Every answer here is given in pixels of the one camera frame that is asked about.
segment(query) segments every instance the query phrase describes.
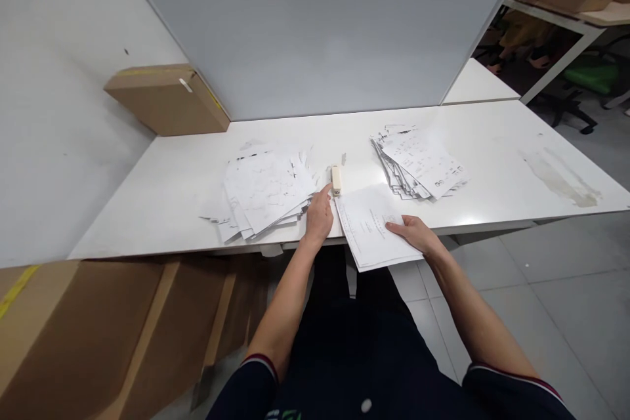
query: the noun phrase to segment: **partition board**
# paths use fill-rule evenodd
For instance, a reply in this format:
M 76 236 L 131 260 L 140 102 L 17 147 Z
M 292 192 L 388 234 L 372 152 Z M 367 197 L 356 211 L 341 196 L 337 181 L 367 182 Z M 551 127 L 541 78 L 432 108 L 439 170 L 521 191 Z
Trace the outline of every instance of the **partition board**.
M 149 0 L 233 120 L 442 102 L 501 0 Z

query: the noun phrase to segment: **shirt sleeve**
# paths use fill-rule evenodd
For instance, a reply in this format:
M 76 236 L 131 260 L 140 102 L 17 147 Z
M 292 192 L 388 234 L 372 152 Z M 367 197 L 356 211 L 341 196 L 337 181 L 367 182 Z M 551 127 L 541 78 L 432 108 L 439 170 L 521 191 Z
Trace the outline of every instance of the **shirt sleeve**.
M 206 420 L 264 419 L 278 389 L 273 363 L 262 354 L 246 358 L 219 394 Z
M 476 397 L 494 419 L 575 420 L 556 390 L 540 379 L 473 363 L 462 387 Z

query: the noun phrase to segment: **white wall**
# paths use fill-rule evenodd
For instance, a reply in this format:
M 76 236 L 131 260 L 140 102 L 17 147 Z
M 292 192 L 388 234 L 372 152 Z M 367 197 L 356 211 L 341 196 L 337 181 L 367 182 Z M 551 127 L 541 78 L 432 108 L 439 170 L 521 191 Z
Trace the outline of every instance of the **white wall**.
M 72 250 L 153 139 L 103 85 L 174 62 L 145 0 L 0 0 L 0 267 Z

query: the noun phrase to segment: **white desk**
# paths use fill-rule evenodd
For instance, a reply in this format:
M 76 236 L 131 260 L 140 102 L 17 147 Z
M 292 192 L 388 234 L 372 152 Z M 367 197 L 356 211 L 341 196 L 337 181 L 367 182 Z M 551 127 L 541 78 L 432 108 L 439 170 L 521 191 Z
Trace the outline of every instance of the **white desk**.
M 343 192 L 350 192 L 387 181 L 368 137 L 397 123 L 418 125 L 438 137 L 471 174 L 464 189 L 436 203 L 391 195 L 401 214 L 419 215 L 438 234 L 522 228 L 532 221 L 630 209 L 627 190 L 516 100 L 243 121 L 226 133 L 156 138 L 70 257 L 225 248 L 216 226 L 198 218 L 199 207 L 208 196 L 221 197 L 226 162 L 247 141 L 290 143 L 307 151 L 310 168 L 322 174 L 345 153 Z M 549 161 L 551 171 L 533 156 L 545 148 L 560 160 Z M 555 180 L 554 166 L 590 186 L 597 204 L 575 205 L 571 186 Z M 305 224 L 302 218 L 250 244 L 297 241 Z M 335 217 L 330 237 L 341 236 Z M 246 244 L 239 238 L 231 246 Z
M 476 59 L 468 59 L 461 73 L 446 94 L 443 105 L 495 100 L 518 100 L 520 95 L 483 67 Z

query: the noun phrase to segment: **packing tape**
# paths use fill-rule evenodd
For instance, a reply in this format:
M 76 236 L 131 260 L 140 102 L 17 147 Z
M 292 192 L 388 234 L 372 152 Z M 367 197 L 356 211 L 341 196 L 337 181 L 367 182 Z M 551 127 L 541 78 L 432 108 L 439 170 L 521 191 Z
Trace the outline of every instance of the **packing tape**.
M 118 76 L 126 75 L 146 75 L 146 74 L 162 74 L 163 72 L 181 72 L 182 69 L 131 69 L 121 70 L 116 73 Z
M 24 286 L 26 285 L 28 280 L 33 277 L 33 274 L 35 274 L 35 271 L 39 269 L 40 266 L 41 264 L 36 264 L 34 266 L 29 266 L 24 269 L 22 275 L 18 278 L 16 283 L 13 284 L 13 287 L 9 289 L 9 292 L 7 292 L 7 294 L 0 302 L 0 320 L 2 320 L 2 317 L 5 315 L 5 313 L 7 313 L 7 310 L 9 309 L 13 301 L 17 298 L 20 292 L 22 292 L 22 289 L 24 289 Z
M 219 101 L 215 98 L 215 95 L 207 87 L 205 89 L 208 91 L 208 93 L 212 97 L 212 100 L 214 101 L 215 105 L 219 108 L 219 110 L 223 111 L 223 109 L 221 108 L 221 105 L 219 105 Z
M 183 79 L 179 79 L 179 83 L 180 83 L 181 85 L 183 85 L 184 87 L 186 87 L 186 90 L 187 90 L 188 92 L 192 93 L 192 89 L 191 89 L 191 88 L 190 88 L 190 86 L 186 83 L 186 81 L 185 81 L 185 80 L 183 80 Z

